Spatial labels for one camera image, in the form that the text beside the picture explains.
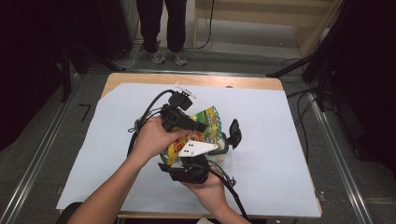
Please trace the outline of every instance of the leg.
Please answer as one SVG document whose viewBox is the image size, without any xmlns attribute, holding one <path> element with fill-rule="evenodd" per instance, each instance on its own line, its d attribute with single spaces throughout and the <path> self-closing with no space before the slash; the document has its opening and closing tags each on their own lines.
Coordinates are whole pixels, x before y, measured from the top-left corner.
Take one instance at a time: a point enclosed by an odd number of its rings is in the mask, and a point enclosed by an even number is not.
<svg viewBox="0 0 396 224">
<path fill-rule="evenodd" d="M 140 30 L 147 52 L 157 52 L 157 35 L 161 29 L 163 0 L 136 0 L 140 17 Z"/>
<path fill-rule="evenodd" d="M 168 48 L 181 52 L 186 41 L 186 5 L 187 0 L 165 0 L 168 10 L 168 29 L 166 39 Z"/>
</svg>

